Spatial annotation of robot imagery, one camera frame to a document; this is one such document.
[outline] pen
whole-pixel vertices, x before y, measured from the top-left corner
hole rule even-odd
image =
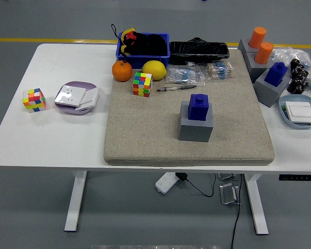
[[[166,91],[175,91],[175,90],[184,90],[184,89],[192,89],[197,87],[196,85],[188,85],[181,87],[164,87],[157,90],[157,92],[166,92]]]

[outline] blue plastic crate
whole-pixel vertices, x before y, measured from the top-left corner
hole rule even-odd
[[[130,63],[131,67],[133,69],[141,69],[143,65],[148,61],[160,61],[162,62],[165,67],[167,67],[170,57],[169,52],[169,34],[167,33],[142,33],[145,35],[150,34],[157,34],[160,35],[162,38],[165,39],[167,44],[167,56],[126,56],[126,61]],[[118,61],[124,60],[124,56],[119,53],[119,49],[122,46],[122,41],[118,40],[118,46],[116,48],[116,57],[118,58]]]

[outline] light blue plate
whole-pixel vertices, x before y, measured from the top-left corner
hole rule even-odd
[[[292,95],[282,96],[279,99],[280,113],[287,124],[297,129],[311,129],[311,124],[308,125],[305,123],[293,123],[292,121],[290,121],[290,119],[288,118],[287,111],[286,111],[286,101],[308,102],[310,103],[310,106],[311,106],[311,98],[309,96],[302,95],[302,94],[292,94]]]

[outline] purple plate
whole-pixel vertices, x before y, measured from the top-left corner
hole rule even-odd
[[[81,82],[81,81],[71,81],[71,82],[64,84],[63,86],[82,87],[82,88],[85,88],[87,90],[91,90],[91,89],[97,87],[94,84],[87,83],[87,82]],[[88,113],[89,111],[91,111],[91,109],[93,108],[93,107],[91,107],[91,108],[86,109],[86,110],[75,110],[76,107],[74,107],[74,106],[61,105],[61,104],[57,104],[57,103],[55,103],[55,105],[59,110],[63,111],[64,113],[69,113],[69,114],[74,114],[74,115],[84,115],[85,113]]]

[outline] yellow floor line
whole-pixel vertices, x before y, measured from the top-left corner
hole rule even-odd
[[[47,38],[0,38],[0,42],[14,43],[84,43],[84,44],[117,44],[117,40],[103,39],[47,39]],[[237,47],[238,43],[226,43],[229,47]],[[274,47],[292,47],[298,49],[311,49],[308,44],[273,44]]]
[[[0,38],[0,42],[13,43],[106,43],[117,44],[118,40],[96,40],[96,39],[46,39],[46,38]]]

